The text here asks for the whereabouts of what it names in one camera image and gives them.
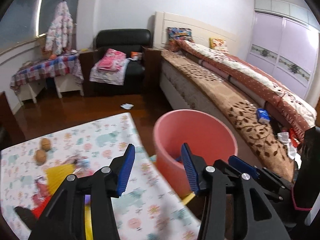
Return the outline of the yellow box under bucket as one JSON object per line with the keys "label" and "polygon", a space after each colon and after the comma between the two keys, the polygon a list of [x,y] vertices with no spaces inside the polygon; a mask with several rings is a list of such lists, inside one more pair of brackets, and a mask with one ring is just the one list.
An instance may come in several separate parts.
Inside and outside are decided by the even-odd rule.
{"label": "yellow box under bucket", "polygon": [[186,206],[189,202],[191,202],[193,200],[194,197],[195,197],[195,193],[192,192],[192,193],[186,195],[185,197],[183,197],[181,199],[181,203]]}

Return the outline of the white tissue on floor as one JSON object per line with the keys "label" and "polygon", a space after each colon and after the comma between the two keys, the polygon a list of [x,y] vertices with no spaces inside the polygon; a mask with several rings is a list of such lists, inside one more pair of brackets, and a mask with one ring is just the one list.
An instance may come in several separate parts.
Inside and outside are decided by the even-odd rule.
{"label": "white tissue on floor", "polygon": [[134,105],[130,103],[125,103],[125,104],[122,104],[120,107],[125,110],[131,110],[134,107]]}

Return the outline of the white side table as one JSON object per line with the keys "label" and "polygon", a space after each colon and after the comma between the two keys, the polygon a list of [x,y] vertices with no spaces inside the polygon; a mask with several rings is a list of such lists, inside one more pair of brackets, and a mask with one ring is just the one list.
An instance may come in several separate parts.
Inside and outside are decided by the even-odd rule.
{"label": "white side table", "polygon": [[84,96],[81,80],[80,83],[78,83],[78,81],[79,80],[72,74],[56,76],[54,78],[32,81],[26,85],[21,85],[15,94],[21,105],[24,105],[25,101],[32,101],[34,104],[37,104],[37,97],[50,86],[53,86],[57,97],[60,99],[63,93],[68,92],[79,92],[81,96]]}

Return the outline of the yellow foam net sleeve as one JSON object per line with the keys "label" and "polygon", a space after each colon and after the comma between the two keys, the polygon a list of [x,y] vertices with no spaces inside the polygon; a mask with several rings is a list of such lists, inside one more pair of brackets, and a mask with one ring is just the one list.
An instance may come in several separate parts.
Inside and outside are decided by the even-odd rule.
{"label": "yellow foam net sleeve", "polygon": [[75,170],[74,164],[63,164],[46,169],[47,188],[50,195],[53,195],[64,179]]}

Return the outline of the white crumpled cloth on bed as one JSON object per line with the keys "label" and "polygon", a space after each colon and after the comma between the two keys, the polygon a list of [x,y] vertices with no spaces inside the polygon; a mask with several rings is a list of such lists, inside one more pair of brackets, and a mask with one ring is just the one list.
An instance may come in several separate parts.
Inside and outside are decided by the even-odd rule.
{"label": "white crumpled cloth on bed", "polygon": [[286,147],[287,155],[291,160],[296,159],[298,153],[297,148],[293,145],[288,132],[280,132],[277,134],[278,140]]}

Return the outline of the red dotted quilt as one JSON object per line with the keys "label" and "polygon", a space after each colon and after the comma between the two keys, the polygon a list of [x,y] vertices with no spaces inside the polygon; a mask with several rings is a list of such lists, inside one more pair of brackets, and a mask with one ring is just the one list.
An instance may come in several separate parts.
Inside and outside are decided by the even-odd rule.
{"label": "red dotted quilt", "polygon": [[315,127],[316,110],[259,68],[233,55],[210,49],[201,44],[187,40],[178,40],[176,43],[181,49],[227,73],[260,98],[269,102],[291,125],[300,141],[304,140],[304,134],[308,129]]}

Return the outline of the walnut farther one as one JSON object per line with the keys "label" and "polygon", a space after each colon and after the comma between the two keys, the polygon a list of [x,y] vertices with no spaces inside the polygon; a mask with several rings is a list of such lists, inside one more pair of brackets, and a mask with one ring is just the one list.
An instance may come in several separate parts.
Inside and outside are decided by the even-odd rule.
{"label": "walnut farther one", "polygon": [[52,148],[52,143],[48,138],[42,138],[40,141],[41,149],[48,152]]}

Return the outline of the pink folded blanket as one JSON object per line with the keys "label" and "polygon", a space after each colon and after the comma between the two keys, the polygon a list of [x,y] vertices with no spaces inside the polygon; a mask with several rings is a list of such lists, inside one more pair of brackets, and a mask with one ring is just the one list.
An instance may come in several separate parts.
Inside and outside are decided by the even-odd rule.
{"label": "pink folded blanket", "polygon": [[125,60],[125,53],[109,48],[104,57],[98,62],[97,69],[99,71],[117,72],[122,68]]}

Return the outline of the walnut nearer table edge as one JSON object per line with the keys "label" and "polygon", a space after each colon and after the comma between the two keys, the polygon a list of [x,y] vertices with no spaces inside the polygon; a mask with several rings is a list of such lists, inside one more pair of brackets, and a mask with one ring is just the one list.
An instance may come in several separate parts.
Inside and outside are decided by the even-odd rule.
{"label": "walnut nearer table edge", "polygon": [[41,166],[47,161],[47,153],[46,151],[39,149],[34,154],[34,159],[36,161],[36,164]]}

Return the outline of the light floral folded sheet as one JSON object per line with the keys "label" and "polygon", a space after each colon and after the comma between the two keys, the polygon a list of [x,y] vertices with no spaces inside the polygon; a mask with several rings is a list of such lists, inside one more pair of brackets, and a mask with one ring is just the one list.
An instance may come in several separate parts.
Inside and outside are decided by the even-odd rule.
{"label": "light floral folded sheet", "polygon": [[129,64],[129,62],[130,59],[125,59],[124,61],[122,61],[120,64],[120,70],[118,71],[99,70],[98,63],[96,63],[91,69],[89,81],[123,86],[127,65]]}

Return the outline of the yellow plastic bag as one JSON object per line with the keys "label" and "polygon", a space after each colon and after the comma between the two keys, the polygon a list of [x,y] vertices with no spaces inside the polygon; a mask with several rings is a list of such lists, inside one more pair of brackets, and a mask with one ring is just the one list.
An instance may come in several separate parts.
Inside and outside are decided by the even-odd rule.
{"label": "yellow plastic bag", "polygon": [[93,240],[91,208],[85,205],[85,234],[86,240]]}

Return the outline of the clear printed snack bag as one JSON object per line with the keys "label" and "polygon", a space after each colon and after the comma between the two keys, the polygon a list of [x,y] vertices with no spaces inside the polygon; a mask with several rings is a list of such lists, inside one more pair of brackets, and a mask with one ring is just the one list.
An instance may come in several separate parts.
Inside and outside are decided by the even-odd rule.
{"label": "clear printed snack bag", "polygon": [[47,197],[50,196],[46,178],[38,176],[34,180],[35,192],[32,196],[32,200],[36,206],[41,205]]}

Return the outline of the hanging floral puffer jacket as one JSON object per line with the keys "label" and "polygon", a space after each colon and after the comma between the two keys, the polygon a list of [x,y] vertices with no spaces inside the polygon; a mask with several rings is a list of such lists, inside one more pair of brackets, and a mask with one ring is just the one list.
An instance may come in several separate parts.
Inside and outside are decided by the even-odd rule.
{"label": "hanging floral puffer jacket", "polygon": [[73,39],[73,19],[66,1],[60,2],[55,9],[53,21],[46,35],[45,51],[60,55],[71,50]]}

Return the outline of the lilac sliding wardrobe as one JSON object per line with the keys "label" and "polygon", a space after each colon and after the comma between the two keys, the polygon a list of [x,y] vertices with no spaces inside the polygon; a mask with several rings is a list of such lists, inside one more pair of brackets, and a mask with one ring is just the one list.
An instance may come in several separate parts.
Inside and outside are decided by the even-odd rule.
{"label": "lilac sliding wardrobe", "polygon": [[319,51],[319,23],[314,14],[280,0],[255,0],[254,11],[246,61],[306,99]]}

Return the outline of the black foam net sleeve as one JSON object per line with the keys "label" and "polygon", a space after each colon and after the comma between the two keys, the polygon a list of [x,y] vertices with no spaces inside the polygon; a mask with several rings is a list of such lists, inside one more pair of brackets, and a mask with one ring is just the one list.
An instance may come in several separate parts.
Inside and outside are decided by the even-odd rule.
{"label": "black foam net sleeve", "polygon": [[38,219],[30,209],[21,206],[16,206],[14,207],[14,211],[16,212],[18,217],[20,217],[20,219],[27,226],[28,229],[33,230],[35,228]]}

